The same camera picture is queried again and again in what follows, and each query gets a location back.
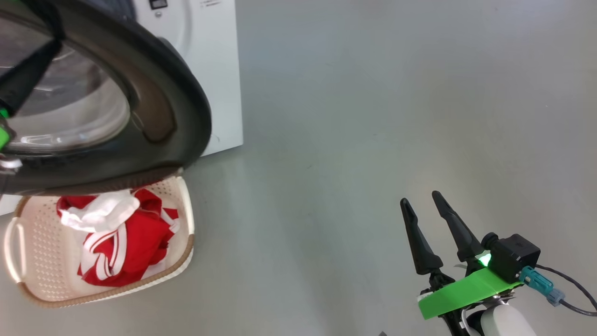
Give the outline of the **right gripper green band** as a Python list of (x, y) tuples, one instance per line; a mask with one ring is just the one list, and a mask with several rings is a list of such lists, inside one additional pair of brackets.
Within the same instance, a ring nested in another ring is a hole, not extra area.
[[(433, 191), (431, 197), (440, 217), (446, 221), (454, 238), (457, 258), (461, 262), (476, 259), (476, 256), (484, 251), (480, 241), (439, 191)], [(418, 225), (418, 217), (407, 198), (400, 200), (400, 208), (415, 271), (419, 275), (430, 274), (430, 291), (417, 298), (419, 310), (425, 320), (466, 308), (476, 302), (522, 286), (520, 281), (508, 283), (493, 273), (488, 268), (490, 254), (485, 254), (478, 259), (480, 270), (460, 280), (450, 281), (450, 277), (439, 271), (443, 262), (427, 243)]]

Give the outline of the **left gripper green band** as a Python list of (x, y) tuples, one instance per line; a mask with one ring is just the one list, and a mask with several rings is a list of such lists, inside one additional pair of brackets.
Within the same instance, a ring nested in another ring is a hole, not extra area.
[(9, 117), (21, 110), (61, 49), (62, 41), (51, 40), (1, 75), (0, 151), (14, 138), (14, 131), (8, 125)]

